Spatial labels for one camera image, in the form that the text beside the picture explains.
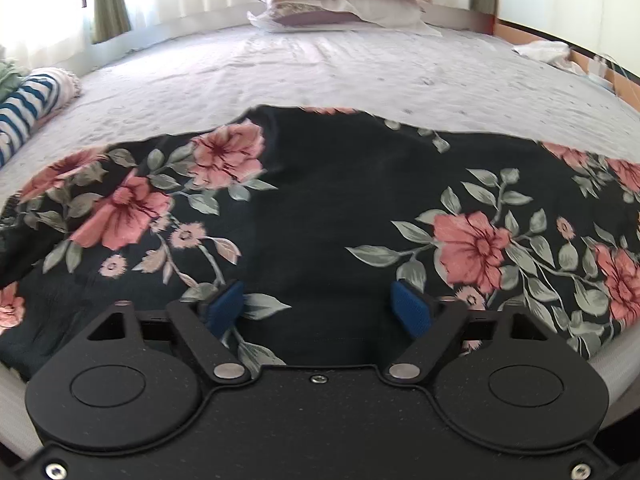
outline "black floral fabric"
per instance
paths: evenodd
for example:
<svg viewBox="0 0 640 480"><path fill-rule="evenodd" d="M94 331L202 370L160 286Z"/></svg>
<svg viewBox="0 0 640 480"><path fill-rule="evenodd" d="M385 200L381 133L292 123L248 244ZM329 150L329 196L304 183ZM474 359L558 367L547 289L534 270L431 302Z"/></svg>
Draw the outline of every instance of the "black floral fabric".
<svg viewBox="0 0 640 480"><path fill-rule="evenodd" d="M206 132L87 148L0 221L0 360L29 378L110 304L246 284L223 341L261 364L385 364L404 278L528 308L585 358L640 315L640 166L350 108L252 108ZM469 350L482 342L468 341Z"/></svg>

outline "white bed sheet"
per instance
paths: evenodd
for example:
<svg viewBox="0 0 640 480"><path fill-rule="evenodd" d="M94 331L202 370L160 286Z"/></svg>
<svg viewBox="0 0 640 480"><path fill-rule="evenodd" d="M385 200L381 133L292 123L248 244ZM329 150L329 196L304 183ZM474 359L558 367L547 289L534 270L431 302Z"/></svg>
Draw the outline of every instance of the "white bed sheet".
<svg viewBox="0 0 640 480"><path fill-rule="evenodd" d="M257 104L353 107L425 128L501 132L640 162L640 114L613 94L521 58L498 38L442 32L269 34L245 26L132 54L82 79L82 96L0 172L0 202L81 146L203 130ZM640 370L640 352L621 350L631 335L594 362L612 402ZM0 397L8 395L2 388L0 381Z"/></svg>

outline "blue and white striped fabric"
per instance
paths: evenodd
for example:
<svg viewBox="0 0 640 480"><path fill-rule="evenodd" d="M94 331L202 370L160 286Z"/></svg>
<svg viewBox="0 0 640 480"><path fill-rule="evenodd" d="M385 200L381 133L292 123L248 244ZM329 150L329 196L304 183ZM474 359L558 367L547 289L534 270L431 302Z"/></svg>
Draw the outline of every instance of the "blue and white striped fabric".
<svg viewBox="0 0 640 480"><path fill-rule="evenodd" d="M80 93L78 78L59 68L34 70L0 104L0 168L31 134Z"/></svg>

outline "screw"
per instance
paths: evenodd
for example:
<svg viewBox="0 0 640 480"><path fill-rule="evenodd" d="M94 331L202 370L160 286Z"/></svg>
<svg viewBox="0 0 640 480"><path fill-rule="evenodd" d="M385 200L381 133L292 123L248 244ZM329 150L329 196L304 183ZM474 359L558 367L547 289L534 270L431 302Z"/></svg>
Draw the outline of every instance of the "screw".
<svg viewBox="0 0 640 480"><path fill-rule="evenodd" d="M313 384L326 384L327 382L329 382L329 377L327 377L326 375L312 375L311 382Z"/></svg>
<svg viewBox="0 0 640 480"><path fill-rule="evenodd" d="M66 469L60 464L51 463L46 466L44 472L51 480L65 480Z"/></svg>
<svg viewBox="0 0 640 480"><path fill-rule="evenodd" d="M420 368L409 363L400 363L389 368L389 375L394 379L415 379L420 375Z"/></svg>
<svg viewBox="0 0 640 480"><path fill-rule="evenodd" d="M244 367L238 363L222 363L213 368L213 373L220 379L238 379L244 375Z"/></svg>
<svg viewBox="0 0 640 480"><path fill-rule="evenodd" d="M571 471L571 480L587 480L591 476L591 467L587 464L578 464Z"/></svg>

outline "wall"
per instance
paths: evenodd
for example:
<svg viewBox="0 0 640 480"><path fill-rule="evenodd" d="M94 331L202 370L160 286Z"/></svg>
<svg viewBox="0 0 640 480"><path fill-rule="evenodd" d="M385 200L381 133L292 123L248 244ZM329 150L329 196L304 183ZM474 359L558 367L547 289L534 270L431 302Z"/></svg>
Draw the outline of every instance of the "wall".
<svg viewBox="0 0 640 480"><path fill-rule="evenodd" d="M640 75L640 0L498 0L498 18L607 54Z"/></svg>

